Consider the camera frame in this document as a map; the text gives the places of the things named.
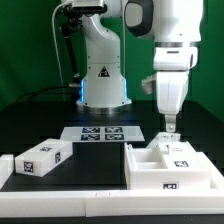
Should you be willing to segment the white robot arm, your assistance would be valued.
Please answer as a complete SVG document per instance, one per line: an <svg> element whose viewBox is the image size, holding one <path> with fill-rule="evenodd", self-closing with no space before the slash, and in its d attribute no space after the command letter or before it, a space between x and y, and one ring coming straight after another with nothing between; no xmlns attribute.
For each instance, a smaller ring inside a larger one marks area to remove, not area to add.
<svg viewBox="0 0 224 224"><path fill-rule="evenodd" d="M87 74L77 104L94 112L129 105L126 80L120 72L120 39L101 24L120 17L138 38L154 40L153 69L142 81L145 93L157 94L166 130L176 129L188 91L190 70L197 64L203 0L61 0L71 26L81 25L87 50Z"/></svg>

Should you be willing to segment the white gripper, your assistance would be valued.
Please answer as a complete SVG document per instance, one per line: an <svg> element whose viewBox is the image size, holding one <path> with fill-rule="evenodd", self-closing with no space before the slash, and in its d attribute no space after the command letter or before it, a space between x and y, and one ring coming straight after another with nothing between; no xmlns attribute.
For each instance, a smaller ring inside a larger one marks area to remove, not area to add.
<svg viewBox="0 0 224 224"><path fill-rule="evenodd" d="M166 131L176 131L176 116L188 92L190 70L197 64L196 47L155 48L157 106L165 116Z"/></svg>

